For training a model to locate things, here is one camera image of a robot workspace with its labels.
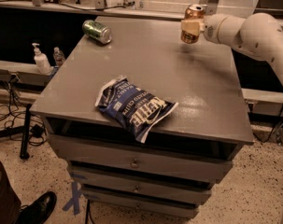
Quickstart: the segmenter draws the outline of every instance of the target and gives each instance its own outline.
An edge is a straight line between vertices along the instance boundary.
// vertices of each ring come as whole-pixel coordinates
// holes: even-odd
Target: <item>terrazzo floor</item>
[[[254,133],[265,138],[270,127],[252,125]],[[72,197],[72,179],[66,162],[58,159],[50,145],[29,146],[30,158],[21,160],[21,142],[0,139],[0,160],[22,204],[30,204],[52,190],[58,201],[46,224],[85,223],[86,200],[79,198],[79,211],[64,206]],[[233,169],[212,189],[212,196],[199,207],[194,219],[171,217],[102,203],[92,203],[93,224],[263,224],[280,223],[283,212],[283,146],[273,138],[261,144],[244,146],[233,161]]]

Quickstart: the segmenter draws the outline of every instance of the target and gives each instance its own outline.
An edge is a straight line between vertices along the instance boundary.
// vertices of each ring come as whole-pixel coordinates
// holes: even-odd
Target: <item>crumpled snack bag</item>
[[[178,103],[164,101],[131,84],[126,77],[118,77],[102,87],[95,106],[132,133],[138,142],[145,143],[153,125],[169,115]]]

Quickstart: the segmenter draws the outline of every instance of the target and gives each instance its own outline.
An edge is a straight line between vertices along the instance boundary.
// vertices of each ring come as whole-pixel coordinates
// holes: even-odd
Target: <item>soap dispenser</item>
[[[37,47],[39,46],[38,43],[33,43],[32,46],[35,48],[35,63],[39,72],[44,75],[50,75],[54,67],[50,66],[48,57]]]

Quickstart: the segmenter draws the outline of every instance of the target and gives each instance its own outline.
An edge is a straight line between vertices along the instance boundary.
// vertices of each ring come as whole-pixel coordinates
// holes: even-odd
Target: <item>brown pants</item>
[[[21,201],[10,186],[7,173],[0,162],[0,224],[12,224],[19,215]]]

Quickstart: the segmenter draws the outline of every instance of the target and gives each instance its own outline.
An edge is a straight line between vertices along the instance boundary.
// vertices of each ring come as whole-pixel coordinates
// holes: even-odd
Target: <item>black shoe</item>
[[[54,192],[46,192],[21,210],[16,224],[43,224],[54,210],[56,201],[57,197]]]

